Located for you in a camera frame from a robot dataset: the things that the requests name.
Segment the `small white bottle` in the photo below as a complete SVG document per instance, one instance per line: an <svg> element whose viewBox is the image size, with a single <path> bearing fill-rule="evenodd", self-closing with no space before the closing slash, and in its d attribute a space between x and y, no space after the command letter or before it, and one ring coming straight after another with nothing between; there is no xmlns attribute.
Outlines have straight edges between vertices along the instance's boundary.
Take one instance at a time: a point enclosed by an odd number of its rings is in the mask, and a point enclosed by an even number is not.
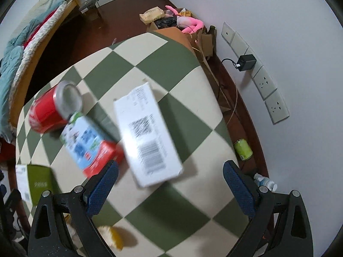
<svg viewBox="0 0 343 257"><path fill-rule="evenodd" d="M275 192L277 190L277 184L269 179L268 177L262 176L258 173L256 173L253 176L254 182L257 186L264 186L267 187L270 191Z"/></svg>

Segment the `green can on floor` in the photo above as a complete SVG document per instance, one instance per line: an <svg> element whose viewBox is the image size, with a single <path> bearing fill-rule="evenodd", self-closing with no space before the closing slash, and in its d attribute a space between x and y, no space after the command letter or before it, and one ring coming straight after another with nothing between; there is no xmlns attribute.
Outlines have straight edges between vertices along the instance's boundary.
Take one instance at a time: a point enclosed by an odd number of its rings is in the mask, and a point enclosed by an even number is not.
<svg viewBox="0 0 343 257"><path fill-rule="evenodd" d="M234 148L242 161L246 161L253 156L252 149L245 139L239 139L234 143Z"/></svg>

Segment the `blue red milk carton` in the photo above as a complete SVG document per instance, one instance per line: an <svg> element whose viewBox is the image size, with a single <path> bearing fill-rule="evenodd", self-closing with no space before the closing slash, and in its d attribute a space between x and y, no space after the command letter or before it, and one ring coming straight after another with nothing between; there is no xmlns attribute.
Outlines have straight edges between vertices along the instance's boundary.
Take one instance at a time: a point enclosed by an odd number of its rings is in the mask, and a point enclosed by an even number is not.
<svg viewBox="0 0 343 257"><path fill-rule="evenodd" d="M80 112L70 117L60 140L87 178L100 173L109 161L119 164L124 159L122 147Z"/></svg>

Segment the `pale fruit peel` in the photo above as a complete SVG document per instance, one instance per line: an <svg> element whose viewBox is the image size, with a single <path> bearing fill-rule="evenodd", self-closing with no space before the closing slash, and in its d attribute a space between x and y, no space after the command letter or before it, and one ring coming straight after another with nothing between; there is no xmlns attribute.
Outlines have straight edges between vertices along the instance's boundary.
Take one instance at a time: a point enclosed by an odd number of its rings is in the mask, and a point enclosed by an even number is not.
<svg viewBox="0 0 343 257"><path fill-rule="evenodd" d="M99 226L97 230L110 248L116 249L118 251L123 250L124 248L123 239L113 227Z"/></svg>

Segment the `green white cardboard box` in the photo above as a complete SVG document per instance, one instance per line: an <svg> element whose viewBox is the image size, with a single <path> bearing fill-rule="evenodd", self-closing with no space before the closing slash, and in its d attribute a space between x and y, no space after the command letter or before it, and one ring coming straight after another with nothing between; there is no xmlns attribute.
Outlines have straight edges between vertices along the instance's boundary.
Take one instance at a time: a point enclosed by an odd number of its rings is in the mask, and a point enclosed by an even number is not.
<svg viewBox="0 0 343 257"><path fill-rule="evenodd" d="M41 194L46 190L53 194L60 193L53 170L47 166L18 164L16 180L21 198L32 206L38 204Z"/></svg>

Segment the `white barcode box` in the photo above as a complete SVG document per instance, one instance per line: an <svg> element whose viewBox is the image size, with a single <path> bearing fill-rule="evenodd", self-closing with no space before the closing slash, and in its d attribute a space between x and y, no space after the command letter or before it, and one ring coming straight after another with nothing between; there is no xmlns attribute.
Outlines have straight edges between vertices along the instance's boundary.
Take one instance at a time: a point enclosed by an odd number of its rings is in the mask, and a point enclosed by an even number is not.
<svg viewBox="0 0 343 257"><path fill-rule="evenodd" d="M183 165L149 83L113 102L128 165L139 187L174 179Z"/></svg>

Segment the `red cola can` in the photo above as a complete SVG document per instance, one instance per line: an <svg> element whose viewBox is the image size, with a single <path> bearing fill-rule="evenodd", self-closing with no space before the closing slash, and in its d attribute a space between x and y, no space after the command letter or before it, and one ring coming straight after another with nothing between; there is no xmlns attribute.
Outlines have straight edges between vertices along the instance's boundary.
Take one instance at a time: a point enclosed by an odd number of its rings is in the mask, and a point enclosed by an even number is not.
<svg viewBox="0 0 343 257"><path fill-rule="evenodd" d="M64 127L83 108L83 98L75 83L63 80L35 99L29 109L29 125L38 133Z"/></svg>

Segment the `green white checkered tablecloth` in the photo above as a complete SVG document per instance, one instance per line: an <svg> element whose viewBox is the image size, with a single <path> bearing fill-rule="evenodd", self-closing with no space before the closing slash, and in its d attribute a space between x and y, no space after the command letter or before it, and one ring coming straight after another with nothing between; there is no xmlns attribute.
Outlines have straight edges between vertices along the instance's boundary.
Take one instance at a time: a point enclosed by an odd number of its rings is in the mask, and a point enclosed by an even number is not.
<svg viewBox="0 0 343 257"><path fill-rule="evenodd" d="M127 163L99 214L97 226L113 226L124 241L116 256L227 256L248 224L224 177L236 160L215 93L191 49L175 34L144 33L99 50L57 75L76 83L84 111L120 140L114 101L149 84L183 173L139 187Z"/></svg>

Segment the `black power adapter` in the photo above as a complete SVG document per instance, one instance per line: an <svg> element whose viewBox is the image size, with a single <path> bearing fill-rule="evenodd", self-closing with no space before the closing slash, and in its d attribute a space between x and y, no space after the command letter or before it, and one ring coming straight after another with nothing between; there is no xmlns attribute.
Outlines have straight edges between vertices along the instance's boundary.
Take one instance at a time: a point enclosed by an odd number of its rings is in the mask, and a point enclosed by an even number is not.
<svg viewBox="0 0 343 257"><path fill-rule="evenodd" d="M239 71L248 71L256 65L256 58L252 54L241 55L238 58L235 68Z"/></svg>

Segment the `wooden bed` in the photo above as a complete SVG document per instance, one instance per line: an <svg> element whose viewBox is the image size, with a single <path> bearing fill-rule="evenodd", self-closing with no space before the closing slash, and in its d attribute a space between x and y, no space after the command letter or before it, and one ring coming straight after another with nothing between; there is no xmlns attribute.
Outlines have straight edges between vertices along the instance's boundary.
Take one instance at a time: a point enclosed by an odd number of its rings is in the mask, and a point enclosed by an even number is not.
<svg viewBox="0 0 343 257"><path fill-rule="evenodd" d="M45 19L45 22L39 25L38 29L33 32L33 35L24 44L26 51L29 52L30 58L28 65L23 70L23 73L17 81L17 88L13 92L13 99L11 99L9 122L14 126L14 138L12 142L16 138L17 123L27 94L28 86L32 79L35 66L42 54L40 48L44 49L46 47L46 44L54 34L54 29L56 29L62 21L65 20L66 16L76 7L76 5L77 0L69 0L60 17L57 17L57 10L53 11L53 14L49 15L50 18Z"/></svg>

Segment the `light blue duvet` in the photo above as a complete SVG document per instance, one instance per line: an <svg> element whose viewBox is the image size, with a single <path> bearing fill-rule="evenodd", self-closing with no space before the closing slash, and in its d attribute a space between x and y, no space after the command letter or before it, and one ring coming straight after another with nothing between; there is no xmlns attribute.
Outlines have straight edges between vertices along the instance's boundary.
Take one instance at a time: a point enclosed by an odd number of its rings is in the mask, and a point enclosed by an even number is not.
<svg viewBox="0 0 343 257"><path fill-rule="evenodd" d="M24 44L39 25L50 18L49 15L53 14L53 11L57 10L57 17L60 17L68 1L39 0L29 10L6 45L1 62L1 138L8 143L14 138L14 126L9 122L11 99L17 88L17 81L30 58Z"/></svg>

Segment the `pink plush toy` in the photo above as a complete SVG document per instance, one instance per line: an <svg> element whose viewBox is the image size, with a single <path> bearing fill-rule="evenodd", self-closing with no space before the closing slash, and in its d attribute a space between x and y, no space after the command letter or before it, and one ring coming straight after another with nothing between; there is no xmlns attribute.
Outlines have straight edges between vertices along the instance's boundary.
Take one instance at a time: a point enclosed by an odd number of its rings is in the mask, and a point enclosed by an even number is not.
<svg viewBox="0 0 343 257"><path fill-rule="evenodd" d="M204 23L193 17L182 16L171 6L166 5L165 8L173 13L176 17L177 27L181 28L184 34L195 34L204 28Z"/></svg>

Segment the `cardboard box with clutter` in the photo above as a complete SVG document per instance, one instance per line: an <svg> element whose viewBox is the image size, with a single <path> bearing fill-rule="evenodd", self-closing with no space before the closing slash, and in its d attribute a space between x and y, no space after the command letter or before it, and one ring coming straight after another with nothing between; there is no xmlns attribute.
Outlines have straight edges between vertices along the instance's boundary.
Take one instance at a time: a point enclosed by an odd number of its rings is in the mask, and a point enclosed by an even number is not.
<svg viewBox="0 0 343 257"><path fill-rule="evenodd" d="M174 8L176 9L180 15L193 17L198 19L190 10L187 8ZM182 29L177 27L176 17L173 13L167 9L164 10L165 16L161 19L155 20L154 22L146 25L147 31L157 31L167 28L177 28L179 31ZM202 55L200 59L207 59L209 60L216 50L216 37L217 37L217 29L215 26L210 25L209 28L204 28L199 30L195 34L184 34L187 40L189 41L190 45L195 50L197 55Z"/></svg>

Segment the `grey box by door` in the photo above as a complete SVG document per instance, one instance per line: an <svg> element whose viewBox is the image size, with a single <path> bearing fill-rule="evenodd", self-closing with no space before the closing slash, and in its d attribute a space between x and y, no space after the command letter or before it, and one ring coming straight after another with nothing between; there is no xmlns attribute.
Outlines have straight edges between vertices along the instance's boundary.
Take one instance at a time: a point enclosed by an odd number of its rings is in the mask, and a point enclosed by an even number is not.
<svg viewBox="0 0 343 257"><path fill-rule="evenodd" d="M90 21L101 18L101 14L96 7L97 0L86 0L79 7L79 11Z"/></svg>

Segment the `wall socket strip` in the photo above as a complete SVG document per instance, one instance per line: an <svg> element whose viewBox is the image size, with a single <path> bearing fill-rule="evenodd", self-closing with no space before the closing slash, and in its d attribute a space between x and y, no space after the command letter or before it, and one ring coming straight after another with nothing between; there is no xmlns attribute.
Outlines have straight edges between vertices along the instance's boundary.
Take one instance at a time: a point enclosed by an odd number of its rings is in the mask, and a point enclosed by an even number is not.
<svg viewBox="0 0 343 257"><path fill-rule="evenodd" d="M237 56L253 55L256 58L255 65L250 69L251 77L257 87L266 107L270 118L274 124L287 119L290 116L286 103L277 90L277 86L267 72L265 66L255 55L255 52L243 40L241 35L234 31L226 22L223 23L221 31L222 37L230 44Z"/></svg>

